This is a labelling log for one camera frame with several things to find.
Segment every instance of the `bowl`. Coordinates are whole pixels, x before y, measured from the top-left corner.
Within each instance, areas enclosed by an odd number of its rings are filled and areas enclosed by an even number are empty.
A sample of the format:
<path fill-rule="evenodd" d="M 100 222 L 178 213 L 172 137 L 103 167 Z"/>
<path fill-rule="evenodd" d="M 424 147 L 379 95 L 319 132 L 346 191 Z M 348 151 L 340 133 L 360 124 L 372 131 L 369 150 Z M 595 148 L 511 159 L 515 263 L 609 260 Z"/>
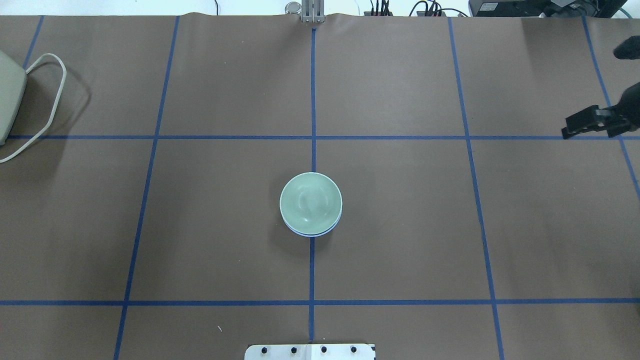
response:
<path fill-rule="evenodd" d="M 342 194 L 328 176 L 305 172 L 294 176 L 280 194 L 280 214 L 294 233 L 308 238 L 331 231 L 342 216 Z"/>

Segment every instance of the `blue grid line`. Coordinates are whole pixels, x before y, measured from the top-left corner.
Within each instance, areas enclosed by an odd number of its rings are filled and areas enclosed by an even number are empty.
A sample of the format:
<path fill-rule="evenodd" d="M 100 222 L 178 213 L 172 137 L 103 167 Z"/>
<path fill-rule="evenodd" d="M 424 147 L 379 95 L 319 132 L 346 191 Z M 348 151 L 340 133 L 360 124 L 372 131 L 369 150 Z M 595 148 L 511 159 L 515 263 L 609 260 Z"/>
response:
<path fill-rule="evenodd" d="M 151 184 L 151 175 L 154 169 L 154 160 L 156 158 L 156 149 L 158 143 L 158 135 L 160 134 L 160 125 L 162 123 L 162 115 L 164 108 L 164 100 L 166 97 L 166 89 L 169 85 L 169 76 L 171 74 L 171 64 L 173 60 L 173 51 L 175 50 L 175 41 L 178 35 L 178 25 L 180 24 L 180 17 L 175 17 L 175 24 L 173 25 L 173 36 L 171 40 L 171 48 L 169 50 L 169 59 L 166 64 L 166 72 L 164 74 L 164 85 L 162 89 L 162 96 L 160 98 L 160 106 L 158 109 L 158 116 L 156 120 L 156 133 L 154 143 L 151 146 L 151 155 L 149 156 L 149 166 L 147 169 L 147 179 L 145 181 L 145 189 L 142 195 L 142 203 L 140 205 L 140 215 L 138 217 L 138 228 L 136 229 L 136 237 L 133 243 L 133 251 L 131 254 L 131 264 L 129 265 L 129 275 L 127 276 L 127 287 L 125 289 L 124 301 L 122 306 L 122 314 L 120 315 L 120 326 L 118 327 L 118 337 L 116 339 L 116 346 L 113 352 L 113 359 L 117 360 L 120 357 L 120 345 L 122 344 L 122 336 L 124 333 L 124 325 L 127 319 L 127 310 L 129 303 L 129 296 L 131 295 L 131 284 L 133 282 L 133 273 L 136 268 L 136 259 L 138 257 L 138 247 L 140 246 L 140 234 L 142 233 L 142 224 L 145 218 L 145 210 L 147 208 L 147 198 L 149 195 L 149 185 Z"/>
<path fill-rule="evenodd" d="M 535 304 L 640 304 L 640 298 L 432 299 L 432 300 L 0 300 L 0 306 L 464 306 Z"/>
<path fill-rule="evenodd" d="M 316 28 L 311 29 L 311 171 L 316 171 Z M 309 239 L 309 342 L 314 340 L 316 309 L 316 238 Z"/>
<path fill-rule="evenodd" d="M 36 32 L 33 34 L 33 39 L 31 39 L 31 45 L 29 45 L 29 51 L 27 51 L 27 56 L 25 56 L 24 63 L 22 63 L 23 69 L 27 69 L 27 65 L 29 64 L 29 60 L 31 59 L 31 53 L 33 52 L 33 48 L 36 46 L 36 41 L 38 40 L 40 29 L 42 29 L 43 21 L 44 15 L 41 15 L 40 20 L 38 20 L 38 26 L 36 26 Z"/>
<path fill-rule="evenodd" d="M 587 19 L 584 16 L 582 17 L 582 27 L 584 28 L 584 35 L 587 38 L 587 44 L 589 44 L 591 61 L 593 61 L 593 67 L 596 70 L 596 75 L 598 76 L 598 81 L 600 82 L 600 88 L 602 89 L 604 98 L 607 101 L 607 106 L 611 106 L 609 93 L 607 91 L 607 87 L 604 85 L 604 80 L 602 79 L 602 74 L 600 73 L 600 66 L 598 66 L 598 59 L 596 59 L 596 53 L 593 50 L 593 43 L 591 42 L 591 34 L 589 34 L 589 26 L 587 25 Z M 625 138 L 623 138 L 620 135 L 618 135 L 617 138 L 618 138 L 618 141 L 620 142 L 620 148 L 622 149 L 622 153 L 625 156 L 625 162 L 627 163 L 627 168 L 629 169 L 629 175 L 631 176 L 631 181 L 633 182 L 634 188 L 636 189 L 636 195 L 638 197 L 638 200 L 640 200 L 640 186 L 638 186 L 636 172 L 634 171 L 634 167 L 631 164 L 631 159 L 629 158 L 629 153 L 627 152 L 627 146 L 625 145 Z"/>
<path fill-rule="evenodd" d="M 491 271 L 491 259 L 489 257 L 489 246 L 486 241 L 486 232 L 484 230 L 484 218 L 482 214 L 482 204 L 480 203 L 480 192 L 478 190 L 478 183 L 476 177 L 476 164 L 474 163 L 473 150 L 471 148 L 471 137 L 469 136 L 469 126 L 467 122 L 467 110 L 465 107 L 465 98 L 462 92 L 462 81 L 460 79 L 460 68 L 458 67 L 458 54 L 456 52 L 456 40 L 453 35 L 453 25 L 451 18 L 448 17 L 449 23 L 449 38 L 451 39 L 451 52 L 453 55 L 453 65 L 456 71 L 456 82 L 458 85 L 458 98 L 460 99 L 460 111 L 462 114 L 462 123 L 465 128 L 465 136 L 467 138 L 467 154 L 469 157 L 469 165 L 471 168 L 471 178 L 474 185 L 474 195 L 476 196 L 476 209 L 478 213 L 478 222 L 480 223 L 480 231 L 482 234 L 482 243 L 484 249 L 484 265 L 486 267 L 486 277 L 489 283 L 489 294 L 491 296 L 491 307 L 493 311 L 493 326 L 495 327 L 495 337 L 498 345 L 498 355 L 500 360 L 504 360 L 504 349 L 502 347 L 502 332 L 500 330 L 500 320 L 498 319 L 498 306 L 495 302 L 495 290 L 493 288 L 493 275 Z"/>
<path fill-rule="evenodd" d="M 9 135 L 9 139 L 27 140 L 33 135 Z M 563 140 L 547 135 L 470 135 L 471 140 Z M 39 140 L 466 140 L 465 135 L 42 135 Z M 607 136 L 576 136 L 563 141 L 616 140 Z M 640 136 L 625 136 L 638 141 Z"/>

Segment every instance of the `label sticker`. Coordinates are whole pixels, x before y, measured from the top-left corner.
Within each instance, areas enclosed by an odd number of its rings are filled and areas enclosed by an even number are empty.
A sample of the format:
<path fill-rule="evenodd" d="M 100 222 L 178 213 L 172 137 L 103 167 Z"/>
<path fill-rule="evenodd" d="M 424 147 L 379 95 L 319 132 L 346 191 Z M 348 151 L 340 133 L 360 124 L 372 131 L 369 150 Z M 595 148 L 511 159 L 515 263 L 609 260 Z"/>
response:
<path fill-rule="evenodd" d="M 498 3 L 484 3 L 480 6 L 481 12 L 492 12 L 498 7 Z"/>

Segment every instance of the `white bracket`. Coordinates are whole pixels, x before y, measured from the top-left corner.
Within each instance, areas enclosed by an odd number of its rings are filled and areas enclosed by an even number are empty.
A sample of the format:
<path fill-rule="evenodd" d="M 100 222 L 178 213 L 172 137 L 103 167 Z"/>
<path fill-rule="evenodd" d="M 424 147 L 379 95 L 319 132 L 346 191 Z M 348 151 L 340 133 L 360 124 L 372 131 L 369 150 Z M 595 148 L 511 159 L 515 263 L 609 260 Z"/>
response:
<path fill-rule="evenodd" d="M 324 0 L 302 0 L 302 22 L 324 22 Z"/>
<path fill-rule="evenodd" d="M 244 360 L 376 360 L 370 344 L 251 345 Z"/>

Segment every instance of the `white background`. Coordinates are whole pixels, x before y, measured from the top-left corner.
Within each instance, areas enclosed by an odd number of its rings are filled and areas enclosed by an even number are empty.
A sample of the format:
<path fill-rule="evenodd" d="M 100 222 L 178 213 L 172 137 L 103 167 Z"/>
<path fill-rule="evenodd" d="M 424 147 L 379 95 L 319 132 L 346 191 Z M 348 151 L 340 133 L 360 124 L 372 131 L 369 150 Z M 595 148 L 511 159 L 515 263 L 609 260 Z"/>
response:
<path fill-rule="evenodd" d="M 290 0 L 218 0 L 220 15 L 278 15 Z M 438 0 L 444 8 L 456 8 L 467 15 L 468 0 Z M 414 0 L 390 0 L 395 16 L 407 16 Z M 369 11 L 369 0 L 325 0 L 325 15 L 358 15 Z M 624 9 L 640 18 L 640 0 L 629 0 Z M 0 0 L 0 15 L 182 15 L 199 12 L 215 15 L 213 0 Z M 614 17 L 626 17 L 618 12 Z"/>

